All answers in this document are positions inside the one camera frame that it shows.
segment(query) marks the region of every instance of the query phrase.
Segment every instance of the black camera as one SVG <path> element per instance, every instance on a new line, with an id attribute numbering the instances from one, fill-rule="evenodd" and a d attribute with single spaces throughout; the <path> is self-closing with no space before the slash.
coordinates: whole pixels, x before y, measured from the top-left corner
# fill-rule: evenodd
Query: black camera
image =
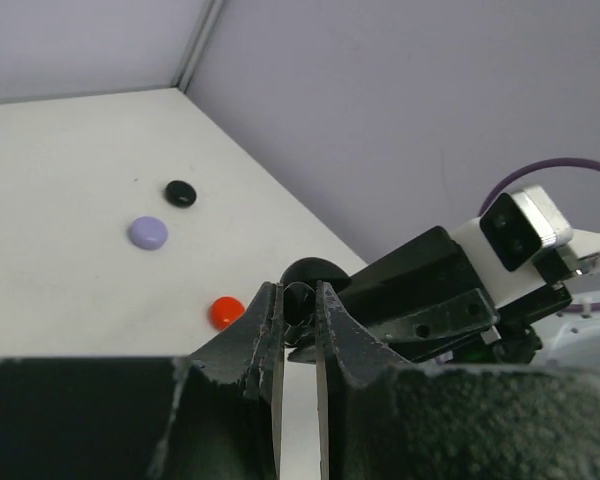
<path id="1" fill-rule="evenodd" d="M 539 186 L 500 195 L 480 218 L 480 229 L 510 272 L 573 237 L 571 226 Z"/>

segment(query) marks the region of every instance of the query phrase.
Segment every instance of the black bead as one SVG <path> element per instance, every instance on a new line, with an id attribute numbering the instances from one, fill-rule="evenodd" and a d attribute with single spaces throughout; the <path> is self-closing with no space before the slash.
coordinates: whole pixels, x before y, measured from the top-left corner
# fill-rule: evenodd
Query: black bead
<path id="1" fill-rule="evenodd" d="M 167 201 L 176 207 L 186 208 L 193 205 L 198 198 L 195 189 L 187 182 L 174 180 L 165 189 Z"/>

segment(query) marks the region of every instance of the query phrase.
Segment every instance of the red button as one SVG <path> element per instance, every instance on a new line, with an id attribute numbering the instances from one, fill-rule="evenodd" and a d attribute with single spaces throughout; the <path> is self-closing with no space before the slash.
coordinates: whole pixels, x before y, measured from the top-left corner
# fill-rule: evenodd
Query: red button
<path id="1" fill-rule="evenodd" d="M 244 313 L 244 305 L 233 297 L 220 297 L 209 309 L 211 324 L 218 330 L 224 330 Z"/>

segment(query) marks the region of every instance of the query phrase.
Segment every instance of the lavender wall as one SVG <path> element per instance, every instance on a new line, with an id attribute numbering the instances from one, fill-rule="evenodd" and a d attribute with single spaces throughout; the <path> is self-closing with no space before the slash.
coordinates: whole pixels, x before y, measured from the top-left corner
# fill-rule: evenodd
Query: lavender wall
<path id="1" fill-rule="evenodd" d="M 0 0 L 0 102 L 168 87 L 203 0 Z"/>
<path id="2" fill-rule="evenodd" d="M 600 0 L 233 0 L 190 97 L 373 260 L 526 163 L 600 159 Z M 600 230 L 600 175 L 527 182 Z"/>

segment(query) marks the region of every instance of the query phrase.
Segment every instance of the black ball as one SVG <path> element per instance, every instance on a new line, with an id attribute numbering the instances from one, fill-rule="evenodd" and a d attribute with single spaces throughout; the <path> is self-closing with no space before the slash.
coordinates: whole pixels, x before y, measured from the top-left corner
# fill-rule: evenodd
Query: black ball
<path id="1" fill-rule="evenodd" d="M 294 282 L 302 282 L 315 290 L 319 280 L 329 282 L 336 293 L 351 283 L 349 275 L 339 266 L 317 257 L 301 258 L 292 263 L 282 274 L 280 283 L 286 287 Z"/>
<path id="2" fill-rule="evenodd" d="M 164 191 L 167 201 L 176 207 L 187 208 L 193 205 L 198 198 L 195 189 L 187 182 L 174 180 L 169 182 Z"/>

